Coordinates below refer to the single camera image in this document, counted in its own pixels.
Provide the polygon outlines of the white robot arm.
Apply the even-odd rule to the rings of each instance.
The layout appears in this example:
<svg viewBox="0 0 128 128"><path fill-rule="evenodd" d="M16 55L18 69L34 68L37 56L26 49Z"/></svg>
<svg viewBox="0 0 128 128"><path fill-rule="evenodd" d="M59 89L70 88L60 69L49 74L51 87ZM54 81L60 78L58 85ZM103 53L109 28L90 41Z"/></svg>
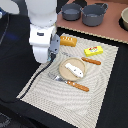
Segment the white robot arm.
<svg viewBox="0 0 128 128"><path fill-rule="evenodd" d="M30 19L29 43L35 60L46 63L50 54L59 51L60 38L56 34L57 0L25 0Z"/></svg>

